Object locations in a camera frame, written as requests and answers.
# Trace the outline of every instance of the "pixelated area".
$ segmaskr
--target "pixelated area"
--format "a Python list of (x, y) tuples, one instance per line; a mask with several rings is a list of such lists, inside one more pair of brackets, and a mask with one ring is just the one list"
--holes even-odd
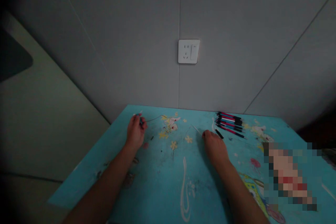
[(307, 178), (298, 169), (298, 163), (307, 163), (308, 151), (313, 156), (320, 156), (321, 151), (312, 149), (311, 143), (308, 143), (307, 150), (289, 149), (286, 143), (264, 143), (263, 147), (264, 162), (269, 167), (269, 183), (265, 184), (265, 199), (269, 205), (278, 209), (279, 198), (287, 198), (287, 206), (281, 204), (283, 210), (293, 210), (294, 207), (297, 210), (317, 211), (320, 205), (312, 191), (308, 190)]

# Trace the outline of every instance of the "wall seam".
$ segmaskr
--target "wall seam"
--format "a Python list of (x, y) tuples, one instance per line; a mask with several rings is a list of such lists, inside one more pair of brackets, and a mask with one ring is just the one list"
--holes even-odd
[[(180, 5), (178, 7), (178, 39), (180, 40), (181, 38), (181, 0), (180, 0)], [(177, 55), (179, 54), (179, 46), (177, 46)], [(180, 108), (180, 64), (178, 63), (178, 83), (177, 83), (177, 108)]]
[(70, 6), (71, 6), (73, 12), (75, 13), (75, 15), (76, 15), (76, 17), (77, 17), (77, 20), (79, 21), (81, 27), (83, 28), (83, 30), (84, 30), (84, 32), (85, 32), (87, 38), (89, 39), (89, 41), (90, 41), (90, 43), (91, 43), (91, 45), (92, 45), (94, 51), (96, 52), (96, 56), (97, 56), (97, 58), (99, 59), (99, 61), (100, 61), (101, 64), (103, 65), (104, 69), (107, 71), (107, 68), (106, 68), (106, 66), (105, 66), (105, 63), (104, 63), (104, 61), (102, 60), (102, 58), (100, 57), (100, 55), (98, 54), (98, 52), (97, 52), (97, 50), (96, 50), (96, 47), (95, 47), (94, 43), (92, 42), (91, 37), (89, 36), (89, 34), (88, 34), (88, 32), (87, 32), (87, 30), (86, 30), (84, 24), (82, 23), (80, 17), (78, 16), (75, 7), (73, 6), (71, 0), (68, 0), (68, 2), (69, 2), (69, 4), (70, 4)]
[(326, 0), (324, 2), (324, 4), (322, 5), (322, 7), (318, 10), (318, 12), (316, 13), (316, 15), (313, 17), (313, 19), (310, 21), (309, 25), (304, 29), (304, 31), (301, 33), (301, 35), (299, 36), (299, 38), (297, 39), (297, 41), (294, 43), (294, 45), (292, 46), (292, 48), (288, 51), (288, 53), (286, 54), (286, 56), (281, 60), (281, 62), (279, 63), (279, 65), (276, 67), (276, 69), (273, 71), (273, 73), (271, 74), (271, 76), (268, 78), (268, 80), (265, 82), (265, 84), (262, 86), (262, 88), (259, 90), (259, 92), (257, 93), (257, 95), (253, 98), (253, 100), (250, 102), (250, 104), (247, 106), (247, 108), (245, 109), (245, 111), (243, 112), (243, 114), (246, 113), (246, 111), (249, 109), (249, 107), (252, 105), (252, 103), (254, 102), (254, 100), (258, 97), (258, 95), (261, 93), (261, 91), (264, 89), (264, 87), (267, 85), (267, 83), (270, 81), (270, 79), (273, 77), (273, 75), (275, 74), (275, 72), (279, 69), (279, 67), (282, 65), (282, 63), (285, 61), (285, 59), (288, 57), (288, 55), (292, 52), (292, 50), (294, 49), (294, 47), (297, 45), (297, 43), (301, 40), (301, 38), (303, 37), (303, 35), (306, 33), (306, 31), (309, 29), (309, 27), (312, 25), (312, 23), (315, 21), (315, 19), (317, 18), (317, 16), (320, 14), (320, 12), (323, 10), (323, 8), (327, 5), (327, 3), (329, 2), (329, 0)]
[(56, 179), (45, 178), (45, 177), (37, 177), (33, 175), (28, 175), (28, 174), (12, 173), (12, 172), (2, 172), (1, 174), (4, 176), (21, 177), (21, 178), (33, 179), (33, 180), (42, 180), (42, 181), (47, 181), (47, 182), (59, 183), (59, 184), (63, 183), (62, 180), (56, 180)]

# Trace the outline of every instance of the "wire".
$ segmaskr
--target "wire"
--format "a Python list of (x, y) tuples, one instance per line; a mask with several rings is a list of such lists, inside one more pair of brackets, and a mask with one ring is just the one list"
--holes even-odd
[(146, 122), (150, 122), (150, 121), (153, 121), (155, 119), (158, 119), (160, 116), (163, 116), (163, 117), (166, 117), (165, 115), (159, 115), (158, 117), (155, 117), (154, 119), (150, 119), (150, 120), (146, 120)]

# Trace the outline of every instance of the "wrist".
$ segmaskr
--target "wrist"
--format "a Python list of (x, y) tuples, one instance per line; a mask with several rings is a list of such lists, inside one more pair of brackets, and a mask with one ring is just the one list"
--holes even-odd
[(135, 146), (134, 144), (126, 141), (126, 143), (125, 143), (125, 145), (122, 149), (123, 149), (124, 152), (126, 152), (126, 153), (128, 153), (132, 156), (135, 156), (135, 154), (137, 153), (139, 148), (137, 146)]
[(233, 164), (230, 162), (229, 159), (224, 159), (214, 165), (218, 174), (223, 174), (226, 171), (230, 170), (232, 167), (234, 168)]

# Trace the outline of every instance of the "yellow flower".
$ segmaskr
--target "yellow flower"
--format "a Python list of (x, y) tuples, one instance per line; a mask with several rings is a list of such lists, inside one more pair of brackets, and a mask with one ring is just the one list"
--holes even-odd
[(176, 141), (172, 141), (170, 147), (171, 147), (172, 150), (175, 150), (175, 149), (177, 148), (177, 143), (176, 143)]
[(187, 143), (192, 143), (193, 142), (193, 139), (191, 138), (191, 137), (189, 137), (189, 136), (187, 136), (186, 138), (185, 138), (185, 140), (187, 141)]

